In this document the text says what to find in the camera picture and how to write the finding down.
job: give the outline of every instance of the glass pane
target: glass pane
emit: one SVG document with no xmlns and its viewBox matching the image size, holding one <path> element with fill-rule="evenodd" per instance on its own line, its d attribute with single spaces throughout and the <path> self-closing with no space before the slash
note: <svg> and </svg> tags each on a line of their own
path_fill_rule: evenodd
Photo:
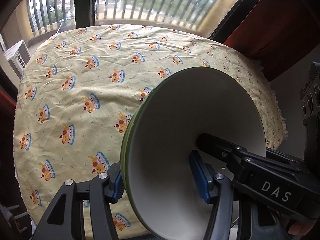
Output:
<svg viewBox="0 0 320 240">
<path fill-rule="evenodd" d="M 30 53 L 51 36 L 76 28 L 74 0 L 23 0 L 2 31 L 8 47 L 24 40 Z"/>
<path fill-rule="evenodd" d="M 153 25 L 209 37 L 236 1 L 96 0 L 95 25 Z"/>
</svg>

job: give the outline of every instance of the metal railing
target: metal railing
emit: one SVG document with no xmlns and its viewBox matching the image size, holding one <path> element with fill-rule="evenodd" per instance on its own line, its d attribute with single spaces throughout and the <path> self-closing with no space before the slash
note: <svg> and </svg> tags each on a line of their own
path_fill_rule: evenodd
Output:
<svg viewBox="0 0 320 240">
<path fill-rule="evenodd" d="M 110 19 L 133 19 L 169 22 L 173 25 L 188 29 L 194 28 L 195 30 L 202 24 L 217 2 L 217 0 L 105 0 L 104 11 L 102 12 L 99 1 L 102 1 L 103 5 L 104 0 L 96 0 L 97 24 L 105 24 Z"/>
<path fill-rule="evenodd" d="M 30 27 L 34 35 L 58 28 L 59 23 L 67 25 L 74 21 L 74 0 L 26 0 Z"/>
</svg>

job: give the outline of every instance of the gray wall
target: gray wall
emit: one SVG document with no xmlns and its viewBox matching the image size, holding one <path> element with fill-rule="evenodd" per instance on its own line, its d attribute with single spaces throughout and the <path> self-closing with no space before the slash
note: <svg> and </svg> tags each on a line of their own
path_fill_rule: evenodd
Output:
<svg viewBox="0 0 320 240">
<path fill-rule="evenodd" d="M 288 130 L 288 138 L 278 147 L 279 151 L 303 159 L 305 128 L 302 125 L 302 106 L 299 92 L 308 77 L 308 70 L 313 61 L 320 62 L 320 44 L 301 61 L 271 82 L 271 89 L 276 92 L 276 99 Z"/>
</svg>

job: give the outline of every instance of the silver screw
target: silver screw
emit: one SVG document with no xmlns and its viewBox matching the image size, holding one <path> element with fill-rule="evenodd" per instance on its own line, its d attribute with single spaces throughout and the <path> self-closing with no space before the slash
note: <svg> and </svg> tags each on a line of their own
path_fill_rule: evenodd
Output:
<svg viewBox="0 0 320 240">
<path fill-rule="evenodd" d="M 72 180 L 72 179 L 67 179 L 67 180 L 64 182 L 64 184 L 66 184 L 67 186 L 72 185 L 72 183 L 73 183 L 73 180 Z"/>
<path fill-rule="evenodd" d="M 214 177 L 215 177 L 216 179 L 223 179 L 223 178 L 224 178 L 224 175 L 221 174 L 221 173 L 216 173 L 216 174 L 214 175 Z"/>
<path fill-rule="evenodd" d="M 105 172 L 99 174 L 100 179 L 105 179 L 106 177 L 108 177 L 108 174 L 106 174 Z"/>
</svg>

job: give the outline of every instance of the green bowl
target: green bowl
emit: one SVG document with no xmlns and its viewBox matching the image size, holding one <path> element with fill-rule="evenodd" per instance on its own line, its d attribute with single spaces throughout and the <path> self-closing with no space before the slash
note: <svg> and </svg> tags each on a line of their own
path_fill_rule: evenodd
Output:
<svg viewBox="0 0 320 240">
<path fill-rule="evenodd" d="M 130 120 L 121 146 L 121 173 L 141 223 L 165 240 L 203 239 L 212 205 L 200 198 L 188 156 L 203 132 L 265 156 L 258 110 L 232 77 L 193 67 L 162 81 Z M 200 153 L 216 172 L 225 164 Z"/>
</svg>

